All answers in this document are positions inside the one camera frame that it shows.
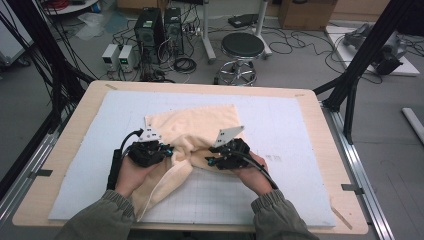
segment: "person's arm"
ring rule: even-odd
[[[135,219],[128,198],[156,166],[141,168],[125,157],[115,191],[107,190],[100,200],[77,213],[55,239],[127,239]]]
[[[250,155],[267,169],[263,158],[253,152]],[[253,223],[258,240],[318,239],[308,231],[293,204],[284,198],[280,190],[273,190],[265,176],[256,168],[248,166],[233,172],[259,196],[252,202],[255,213]]]

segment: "round stool seat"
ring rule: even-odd
[[[234,58],[257,58],[264,51],[264,43],[249,33],[231,33],[222,39],[222,51]]]

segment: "computer case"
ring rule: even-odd
[[[160,45],[165,41],[162,15],[159,8],[144,8],[134,26],[137,45],[140,49],[143,63],[159,64],[164,48]]]
[[[170,39],[170,44],[178,48],[178,54],[184,54],[184,42],[181,24],[181,8],[168,8],[165,10],[164,27],[166,39]]]

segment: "cutting mat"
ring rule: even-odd
[[[267,160],[270,175],[307,225],[334,226],[328,193],[296,99],[126,91],[111,91],[104,98],[67,171],[49,219],[67,220],[101,197],[113,149],[120,146],[127,133],[144,127],[144,116],[228,103],[236,106],[252,151]],[[192,197],[182,201],[187,199],[187,191]],[[255,198],[234,176],[196,169],[183,186],[152,208],[142,221],[251,225],[250,202]],[[70,204],[68,199],[76,201]],[[192,211],[201,214],[183,218],[178,211],[171,211],[175,209],[202,211]]]

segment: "stool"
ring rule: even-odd
[[[219,79],[228,85],[252,86],[256,81],[256,71],[252,60],[264,51],[264,43],[249,33],[231,33],[222,39],[222,52],[234,59],[225,63],[218,72]]]

